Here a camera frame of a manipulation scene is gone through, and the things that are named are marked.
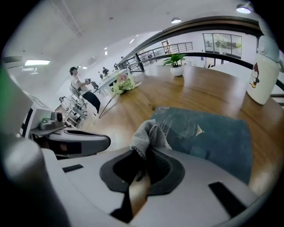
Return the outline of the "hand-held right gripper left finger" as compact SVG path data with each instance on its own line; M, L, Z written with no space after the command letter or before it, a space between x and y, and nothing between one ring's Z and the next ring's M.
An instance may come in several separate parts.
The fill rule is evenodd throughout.
M109 190L99 171L105 162L127 151L123 148L88 157L57 160L51 150L42 150L51 184L70 223L120 222L109 214L120 207L123 194Z

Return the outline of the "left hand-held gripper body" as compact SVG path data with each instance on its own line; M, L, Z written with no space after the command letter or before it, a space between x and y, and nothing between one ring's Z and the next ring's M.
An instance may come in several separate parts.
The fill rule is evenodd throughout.
M50 110L38 98L28 94L31 106L25 115L20 128L19 150L22 157L34 153L49 151L48 135L57 132L57 112Z

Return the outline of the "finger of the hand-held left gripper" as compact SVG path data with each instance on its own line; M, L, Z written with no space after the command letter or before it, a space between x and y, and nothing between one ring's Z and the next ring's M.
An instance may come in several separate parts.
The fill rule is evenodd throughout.
M48 144L49 149L58 157L78 158L106 150L111 144L111 139L107 135L62 129L48 135Z

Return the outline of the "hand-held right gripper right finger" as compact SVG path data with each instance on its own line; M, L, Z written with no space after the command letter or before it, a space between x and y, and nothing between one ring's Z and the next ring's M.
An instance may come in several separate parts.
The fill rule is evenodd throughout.
M210 190L209 184L223 183L246 207L258 196L242 181L214 163L170 149L161 149L183 165L185 175L169 194L149 196L133 218L136 227L212 227L228 221L229 214Z

